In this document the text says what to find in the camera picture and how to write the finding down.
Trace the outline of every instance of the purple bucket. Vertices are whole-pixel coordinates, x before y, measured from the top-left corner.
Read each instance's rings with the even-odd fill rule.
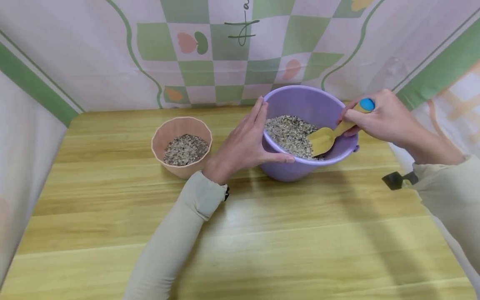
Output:
[[[321,127],[336,127],[336,121],[345,105],[332,95],[304,85],[289,85],[268,93],[264,101],[268,102],[267,118],[282,115],[297,116],[300,119]],[[315,161],[295,157],[293,164],[266,163],[260,168],[271,178],[290,182],[312,173],[315,169],[339,162],[358,150],[358,135],[340,136],[335,140],[332,149],[326,154],[325,160]],[[264,130],[262,140],[264,149],[272,153],[286,153]]]

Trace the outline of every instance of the yellow shovel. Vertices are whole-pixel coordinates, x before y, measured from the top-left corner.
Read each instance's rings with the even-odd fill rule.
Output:
[[[375,109],[375,103],[371,99],[365,98],[360,100],[353,109],[359,112],[369,113]],[[334,130],[328,127],[323,127],[314,133],[307,135],[307,139],[312,143],[312,157],[330,150],[335,139],[353,126],[355,126],[355,123],[341,121]]]

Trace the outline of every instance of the wrist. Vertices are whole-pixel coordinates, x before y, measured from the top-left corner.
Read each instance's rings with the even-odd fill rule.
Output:
[[[458,165],[465,158],[462,152],[450,141],[428,131],[417,135],[405,150],[412,155],[418,165]]]
[[[234,172],[222,159],[214,156],[207,161],[202,173],[218,185],[224,185]]]

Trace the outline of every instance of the checkered pattern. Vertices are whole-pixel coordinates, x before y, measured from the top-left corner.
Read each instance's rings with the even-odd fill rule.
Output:
[[[352,29],[372,2],[147,1],[156,11],[128,16],[132,47],[165,108],[249,105],[288,84],[319,87],[355,48]]]

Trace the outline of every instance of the sleeve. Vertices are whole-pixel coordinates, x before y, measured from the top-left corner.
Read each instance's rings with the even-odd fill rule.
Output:
[[[413,165],[413,186],[422,204],[439,218],[480,274],[480,160],[466,156],[457,166]]]
[[[200,171],[190,177],[136,262],[124,300],[168,299],[200,228],[225,199],[226,191],[226,185],[210,181]]]

